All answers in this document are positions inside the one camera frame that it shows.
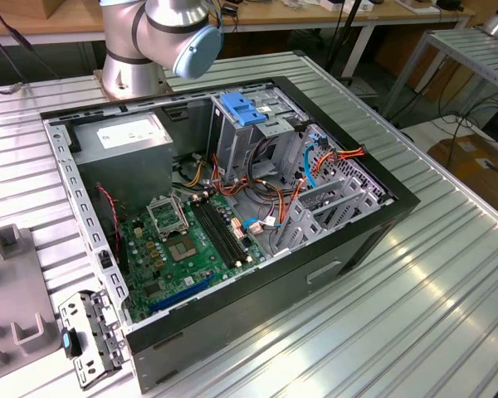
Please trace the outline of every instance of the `ram slot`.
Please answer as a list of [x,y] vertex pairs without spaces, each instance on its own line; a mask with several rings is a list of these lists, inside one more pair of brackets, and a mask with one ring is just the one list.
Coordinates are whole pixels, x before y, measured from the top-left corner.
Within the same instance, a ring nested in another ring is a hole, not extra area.
[[235,239],[234,235],[225,226],[225,221],[223,221],[219,213],[210,203],[205,203],[203,208],[208,217],[210,217],[210,219],[212,220],[212,223],[214,225],[217,225],[217,232],[219,232],[224,239],[224,243],[229,247],[230,252],[236,256],[237,260],[243,262],[246,256],[243,254],[242,249],[240,249],[240,246],[238,245],[238,242]]
[[207,211],[208,206],[211,205],[208,203],[196,203],[191,205],[194,215],[198,218],[201,227],[207,233],[218,254],[222,257],[223,262],[228,268],[233,268],[236,266],[236,262],[243,258],[243,252],[239,246],[237,246],[236,251],[227,243],[229,237],[231,240],[234,240],[234,237],[225,227],[223,222],[218,223],[217,219],[214,220],[214,218],[210,216],[209,211]]

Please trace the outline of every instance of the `blue plastic tab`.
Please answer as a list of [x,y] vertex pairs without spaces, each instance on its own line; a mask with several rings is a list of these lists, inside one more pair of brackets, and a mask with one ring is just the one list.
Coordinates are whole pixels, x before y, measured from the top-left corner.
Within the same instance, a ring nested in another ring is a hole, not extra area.
[[70,338],[68,337],[68,333],[63,334],[63,347],[68,348],[70,346]]
[[240,93],[221,94],[220,98],[225,108],[231,112],[232,116],[242,126],[249,126],[267,120],[267,117],[258,112],[252,102]]

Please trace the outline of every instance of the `metal table surface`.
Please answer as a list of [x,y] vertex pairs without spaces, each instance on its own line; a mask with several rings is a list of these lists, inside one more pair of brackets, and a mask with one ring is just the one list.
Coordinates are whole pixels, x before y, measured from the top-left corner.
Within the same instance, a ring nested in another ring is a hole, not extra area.
[[[286,75],[420,199],[341,280],[147,396],[493,396],[498,214],[310,59],[218,61],[176,90]],[[31,228],[54,308],[97,283],[38,113],[104,101],[91,77],[0,96],[0,225]],[[131,364],[81,392],[62,350],[0,379],[0,396],[137,396]]]
[[[453,31],[429,31],[422,35],[420,42],[409,57],[408,63],[404,66],[400,76],[395,82],[388,101],[383,109],[382,115],[387,116],[389,110],[393,107],[394,102],[400,91],[406,84],[413,69],[420,61],[423,52],[428,45],[436,47],[441,59],[444,56],[450,56],[455,61],[466,66],[478,76],[489,81],[498,87],[498,39],[487,35],[477,28],[461,29]],[[430,79],[435,70],[429,70],[425,76]],[[469,97],[471,100],[476,98],[476,94],[483,85],[473,91]]]

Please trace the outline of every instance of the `metal bracket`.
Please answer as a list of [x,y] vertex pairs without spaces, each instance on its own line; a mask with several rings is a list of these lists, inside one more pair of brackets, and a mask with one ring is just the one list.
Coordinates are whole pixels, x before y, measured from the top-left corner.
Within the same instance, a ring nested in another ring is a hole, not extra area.
[[83,391],[120,370],[129,353],[104,290],[74,294],[59,306],[59,314],[63,326],[68,331],[74,330],[81,346],[81,354],[73,362]]

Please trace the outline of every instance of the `green circuit board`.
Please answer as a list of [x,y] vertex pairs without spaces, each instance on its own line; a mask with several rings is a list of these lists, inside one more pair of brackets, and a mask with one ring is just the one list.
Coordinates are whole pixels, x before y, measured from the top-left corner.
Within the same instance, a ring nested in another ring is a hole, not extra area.
[[[212,197],[210,203],[216,211],[229,218],[235,217],[223,196]],[[175,234],[164,241],[159,238],[147,211],[121,224],[129,264],[129,272],[123,273],[129,289],[126,303],[134,322],[146,319],[152,305],[179,292],[200,283],[219,284],[265,261],[261,247],[248,236],[246,246],[240,241],[239,245],[252,257],[252,262],[229,269],[193,214],[189,202],[182,204],[182,208],[189,225],[188,233]],[[171,206],[156,209],[154,215],[161,226],[176,221]],[[138,234],[137,224],[143,225]],[[226,223],[226,227],[234,233],[230,224]]]

